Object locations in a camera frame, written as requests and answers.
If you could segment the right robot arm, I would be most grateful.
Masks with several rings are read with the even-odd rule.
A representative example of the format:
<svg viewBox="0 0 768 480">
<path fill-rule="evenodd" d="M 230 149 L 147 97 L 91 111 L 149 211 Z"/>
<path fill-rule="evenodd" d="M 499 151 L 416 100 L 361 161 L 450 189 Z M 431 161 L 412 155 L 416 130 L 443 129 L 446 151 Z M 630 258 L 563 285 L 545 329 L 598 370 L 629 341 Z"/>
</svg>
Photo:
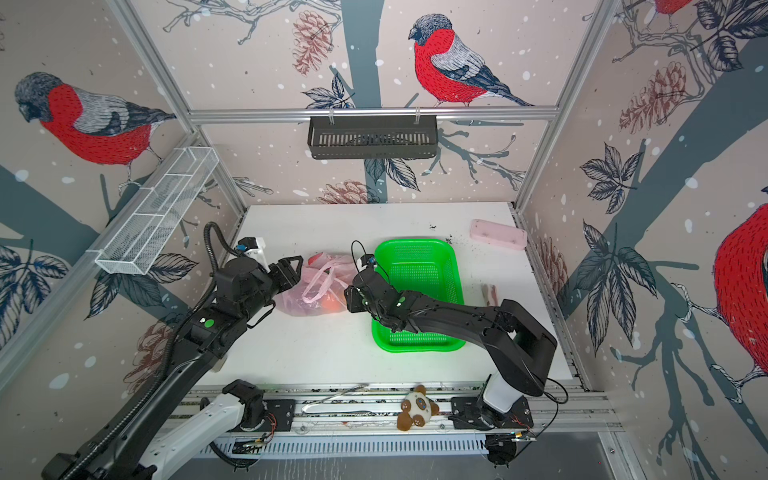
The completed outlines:
<svg viewBox="0 0 768 480">
<path fill-rule="evenodd" d="M 522 398 L 545 394 L 557 340 L 521 304 L 505 299 L 499 306 L 473 307 L 398 291 L 372 267 L 356 275 L 344 296 L 349 312 L 368 313 L 393 332 L 436 333 L 486 350 L 496 371 L 477 405 L 451 416 L 456 427 L 531 428 Z"/>
</svg>

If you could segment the green plastic basket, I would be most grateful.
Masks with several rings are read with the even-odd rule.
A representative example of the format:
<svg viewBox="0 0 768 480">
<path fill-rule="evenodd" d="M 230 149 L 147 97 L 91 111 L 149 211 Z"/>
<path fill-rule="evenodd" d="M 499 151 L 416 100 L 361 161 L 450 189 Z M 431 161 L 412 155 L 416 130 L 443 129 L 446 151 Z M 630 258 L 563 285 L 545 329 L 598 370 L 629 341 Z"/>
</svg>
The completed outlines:
<svg viewBox="0 0 768 480">
<path fill-rule="evenodd" d="M 438 239 L 392 239 L 381 243 L 374 256 L 397 290 L 413 290 L 436 300 L 464 302 L 460 273 L 453 247 Z M 465 342 L 435 333 L 393 332 L 372 322 L 372 337 L 388 353 L 453 352 Z"/>
</svg>

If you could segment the pink plastic bag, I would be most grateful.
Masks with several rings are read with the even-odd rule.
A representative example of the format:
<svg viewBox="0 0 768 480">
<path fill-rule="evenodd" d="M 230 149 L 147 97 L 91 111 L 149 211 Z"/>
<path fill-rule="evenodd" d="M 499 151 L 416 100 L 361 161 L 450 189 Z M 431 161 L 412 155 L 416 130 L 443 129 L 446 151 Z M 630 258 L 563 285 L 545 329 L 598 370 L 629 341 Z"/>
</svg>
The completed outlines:
<svg viewBox="0 0 768 480">
<path fill-rule="evenodd" d="M 346 312 L 344 292 L 356 275 L 350 255 L 318 253 L 303 265 L 299 283 L 276 297 L 276 308 L 294 317 Z"/>
</svg>

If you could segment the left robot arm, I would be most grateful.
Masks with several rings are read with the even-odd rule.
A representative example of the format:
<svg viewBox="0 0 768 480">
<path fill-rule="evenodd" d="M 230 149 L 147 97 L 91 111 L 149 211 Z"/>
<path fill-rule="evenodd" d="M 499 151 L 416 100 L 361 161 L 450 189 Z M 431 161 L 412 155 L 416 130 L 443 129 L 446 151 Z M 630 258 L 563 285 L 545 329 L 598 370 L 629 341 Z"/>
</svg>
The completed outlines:
<svg viewBox="0 0 768 480">
<path fill-rule="evenodd" d="M 218 268 L 200 304 L 167 341 L 155 377 L 77 452 L 56 454 L 41 477 L 159 478 L 159 460 L 141 460 L 152 440 L 198 380 L 251 328 L 251 318 L 298 284 L 303 263 L 298 255 L 264 267 L 237 256 Z"/>
</svg>

